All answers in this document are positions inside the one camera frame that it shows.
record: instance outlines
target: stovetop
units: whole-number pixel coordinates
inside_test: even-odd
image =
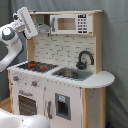
[[[22,69],[26,69],[26,70],[32,70],[32,71],[44,73],[44,72],[47,72],[47,71],[49,71],[55,67],[58,67],[58,65],[31,61],[31,62],[22,64],[22,65],[17,66],[17,67],[22,68]]]

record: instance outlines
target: faucet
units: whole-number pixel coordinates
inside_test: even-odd
[[[80,69],[80,70],[85,69],[86,66],[87,66],[87,65],[86,65],[87,62],[85,62],[85,64],[81,62],[81,57],[82,57],[83,54],[87,54],[87,55],[90,57],[90,59],[91,59],[91,65],[94,65],[94,59],[93,59],[92,54],[91,54],[90,52],[88,52],[88,51],[82,51],[82,52],[79,54],[79,58],[78,58],[78,61],[79,61],[79,62],[76,64],[76,67],[78,67],[78,69]]]

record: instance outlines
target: white tile backsplash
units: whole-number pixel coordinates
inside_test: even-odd
[[[79,35],[48,35],[34,37],[35,61],[64,66],[76,67],[79,53],[88,50],[94,55],[95,37]],[[82,56],[82,62],[87,61],[87,69],[94,70],[88,55]]]

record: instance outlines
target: gray wall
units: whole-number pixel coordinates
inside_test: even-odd
[[[0,0],[0,27],[11,22],[11,2],[9,0]],[[7,48],[0,42],[0,60],[7,54]],[[5,70],[0,73],[0,98],[1,100],[9,97],[8,73]]]
[[[12,0],[13,9],[22,6],[37,11],[102,9],[103,70],[115,75],[107,87],[107,121],[114,128],[128,128],[128,1],[127,0]]]

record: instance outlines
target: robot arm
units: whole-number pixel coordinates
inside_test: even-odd
[[[0,109],[0,128],[50,128],[50,124],[43,115],[14,115]]]
[[[38,35],[37,29],[26,7],[13,14],[14,22],[0,28],[0,41],[5,43],[8,54],[0,61],[0,72],[23,51],[23,45],[18,38],[18,33],[24,32],[27,39]]]

